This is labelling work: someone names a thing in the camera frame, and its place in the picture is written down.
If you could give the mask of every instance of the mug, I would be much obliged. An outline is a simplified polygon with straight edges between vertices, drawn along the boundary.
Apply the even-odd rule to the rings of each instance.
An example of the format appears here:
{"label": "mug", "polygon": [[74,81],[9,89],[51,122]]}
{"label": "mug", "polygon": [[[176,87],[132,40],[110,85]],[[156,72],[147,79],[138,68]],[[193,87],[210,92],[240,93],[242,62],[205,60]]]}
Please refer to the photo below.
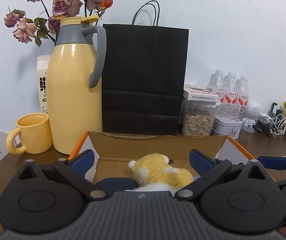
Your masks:
{"label": "mug", "polygon": [[[22,147],[14,146],[14,139],[19,135]],[[5,141],[9,153],[19,155],[24,152],[38,154],[52,146],[49,116],[34,113],[22,116],[16,121],[16,128],[9,133]]]}

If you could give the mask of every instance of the orange rose bud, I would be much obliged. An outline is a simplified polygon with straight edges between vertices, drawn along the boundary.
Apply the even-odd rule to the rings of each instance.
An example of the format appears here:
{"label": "orange rose bud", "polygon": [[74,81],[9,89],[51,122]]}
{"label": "orange rose bud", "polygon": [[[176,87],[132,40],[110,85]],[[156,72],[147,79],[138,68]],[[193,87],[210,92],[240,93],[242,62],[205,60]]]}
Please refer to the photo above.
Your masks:
{"label": "orange rose bud", "polygon": [[113,4],[113,0],[104,0],[102,3],[102,9],[110,8]]}

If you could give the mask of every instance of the gray ribbed plate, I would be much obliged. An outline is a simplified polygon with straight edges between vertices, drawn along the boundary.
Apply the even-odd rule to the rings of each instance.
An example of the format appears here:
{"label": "gray ribbed plate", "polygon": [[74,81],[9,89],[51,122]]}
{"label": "gray ribbed plate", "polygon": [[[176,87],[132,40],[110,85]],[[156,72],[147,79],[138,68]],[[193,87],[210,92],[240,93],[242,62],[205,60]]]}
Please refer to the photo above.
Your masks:
{"label": "gray ribbed plate", "polygon": [[168,192],[116,192],[91,202],[71,225],[45,235],[5,231],[0,240],[284,240],[278,232],[240,236],[215,228],[190,202]]}

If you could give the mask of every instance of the white wall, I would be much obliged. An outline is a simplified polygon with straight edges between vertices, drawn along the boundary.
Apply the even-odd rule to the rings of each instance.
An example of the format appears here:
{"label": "white wall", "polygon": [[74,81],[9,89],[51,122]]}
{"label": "white wall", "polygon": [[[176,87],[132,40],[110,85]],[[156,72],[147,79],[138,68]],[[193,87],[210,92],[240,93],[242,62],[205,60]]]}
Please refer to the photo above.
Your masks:
{"label": "white wall", "polygon": [[[114,0],[103,22],[129,24],[147,1]],[[286,100],[286,0],[158,1],[159,25],[190,29],[186,83],[206,86],[215,68],[220,68],[248,76],[251,99],[263,112],[273,101]],[[44,2],[50,10],[51,0]],[[27,11],[29,18],[43,10],[41,3],[0,0],[0,130],[4,131],[13,129],[20,116],[39,111],[36,57],[53,49],[51,41],[38,48],[13,38],[14,29],[3,21],[8,6]],[[153,13],[152,7],[146,10]],[[143,12],[136,23],[148,25],[151,17]]]}

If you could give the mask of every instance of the yellow lid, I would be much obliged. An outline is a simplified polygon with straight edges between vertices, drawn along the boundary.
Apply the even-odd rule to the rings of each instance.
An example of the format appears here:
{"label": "yellow lid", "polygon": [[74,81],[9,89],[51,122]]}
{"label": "yellow lid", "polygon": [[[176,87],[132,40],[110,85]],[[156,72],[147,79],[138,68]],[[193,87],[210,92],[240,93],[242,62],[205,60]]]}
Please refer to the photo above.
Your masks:
{"label": "yellow lid", "polygon": [[60,25],[61,27],[64,25],[70,25],[70,24],[90,24],[93,22],[97,22],[99,20],[99,17],[97,15],[91,15],[88,17],[69,17],[69,18],[64,18],[61,20]]}

